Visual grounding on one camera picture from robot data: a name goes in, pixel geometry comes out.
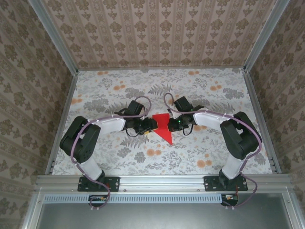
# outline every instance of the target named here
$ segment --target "floral wallpaper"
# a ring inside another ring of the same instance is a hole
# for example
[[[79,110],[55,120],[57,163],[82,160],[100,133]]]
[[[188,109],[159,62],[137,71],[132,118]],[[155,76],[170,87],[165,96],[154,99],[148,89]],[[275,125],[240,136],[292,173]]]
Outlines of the floral wallpaper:
[[[243,65],[276,0],[43,0],[79,69]]]
[[[250,74],[282,171],[305,210],[305,1],[289,2]]]
[[[201,104],[222,113],[244,111],[258,129],[240,69],[120,70],[79,72],[64,133],[75,117],[91,120],[110,116],[140,95],[152,101],[149,116],[167,113],[165,92],[171,92],[175,99],[186,96],[194,106]],[[139,101],[148,106],[145,99]],[[153,132],[135,138],[124,131],[100,135],[93,157],[108,175],[218,174],[224,166],[229,152],[220,132],[194,126],[189,136],[182,132],[172,135],[172,146]],[[249,160],[244,172],[272,172],[264,147]],[[79,171],[60,149],[52,174]]]
[[[0,228],[18,228],[44,174],[71,83],[26,0],[0,1]]]

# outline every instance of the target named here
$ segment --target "black cable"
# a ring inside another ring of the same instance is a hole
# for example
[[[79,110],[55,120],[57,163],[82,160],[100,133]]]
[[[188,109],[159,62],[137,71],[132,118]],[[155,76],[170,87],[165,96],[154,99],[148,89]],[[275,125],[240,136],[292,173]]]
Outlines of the black cable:
[[[183,132],[184,136],[190,135],[190,134],[192,133],[192,131],[193,131],[193,127],[194,127],[194,125],[192,124],[191,130],[190,130],[190,132],[189,132],[187,135],[186,135],[185,132],[184,132],[185,128],[183,128],[183,129],[182,129],[182,132]]]
[[[137,135],[135,135],[135,136],[131,136],[129,133],[128,133],[128,131],[127,131],[128,129],[126,129],[126,134],[129,136],[129,137],[136,137],[136,136],[138,136],[139,135],[139,133],[137,134]]]
[[[116,114],[116,115],[124,115],[123,111],[127,111],[127,110],[128,110],[127,108],[123,108],[123,109],[120,110],[120,111],[114,112],[114,114]]]
[[[93,206],[92,202],[93,202],[94,199],[102,200],[101,198],[102,198],[101,196],[94,196],[94,195],[90,196],[89,206],[92,207],[92,208],[99,208],[100,206],[103,205],[103,203],[101,203],[101,204],[95,203],[94,205],[98,205],[98,206]]]
[[[146,97],[146,96],[138,96],[138,97],[136,97],[134,100],[135,101],[137,101],[137,99],[139,99],[139,98],[145,98],[145,99],[147,99],[148,100],[148,102],[149,102],[149,108],[147,109],[147,113],[145,114],[145,112],[144,112],[144,116],[147,116],[148,115],[148,113],[149,113],[149,111],[151,110],[151,108],[152,108],[152,102],[151,102],[151,100],[148,98],[148,97]]]

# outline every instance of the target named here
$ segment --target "red cloth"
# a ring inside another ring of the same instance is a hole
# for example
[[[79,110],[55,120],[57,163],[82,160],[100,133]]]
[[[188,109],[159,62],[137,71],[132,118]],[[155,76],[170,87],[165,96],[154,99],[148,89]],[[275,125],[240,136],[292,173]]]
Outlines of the red cloth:
[[[158,124],[158,129],[155,129],[154,132],[169,144],[173,145],[172,133],[168,130],[167,127],[167,124],[170,120],[170,114],[154,114],[152,118],[156,120]]]

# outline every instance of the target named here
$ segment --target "gray leaf pattern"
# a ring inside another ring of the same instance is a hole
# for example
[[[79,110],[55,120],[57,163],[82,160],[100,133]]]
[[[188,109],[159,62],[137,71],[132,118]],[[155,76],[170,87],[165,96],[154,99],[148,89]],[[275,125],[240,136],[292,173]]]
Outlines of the gray leaf pattern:
[[[185,96],[193,106],[228,114],[243,111],[257,127],[240,69],[120,70],[79,72],[64,133],[75,117],[92,120],[112,115],[137,96],[151,99],[149,116],[168,113],[163,103],[165,92],[171,92],[174,99]],[[144,98],[138,101],[149,106]],[[12,132],[9,124],[2,129]],[[229,155],[222,134],[206,126],[194,126],[189,136],[174,132],[172,137],[171,146],[153,132],[137,137],[124,131],[100,135],[93,157],[106,174],[175,175],[217,174]],[[264,147],[249,160],[244,172],[271,173]],[[53,174],[79,171],[60,150]]]

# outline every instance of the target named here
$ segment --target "patterned wallpaper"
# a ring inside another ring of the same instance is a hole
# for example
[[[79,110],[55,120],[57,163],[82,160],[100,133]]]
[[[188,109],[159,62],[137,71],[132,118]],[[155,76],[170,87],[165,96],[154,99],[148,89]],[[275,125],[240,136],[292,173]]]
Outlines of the patterned wallpaper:
[[[43,0],[80,69],[243,65],[276,0]]]
[[[305,209],[305,1],[290,1],[250,74],[282,170]]]
[[[0,228],[18,228],[44,174],[71,83],[26,0],[0,1]]]

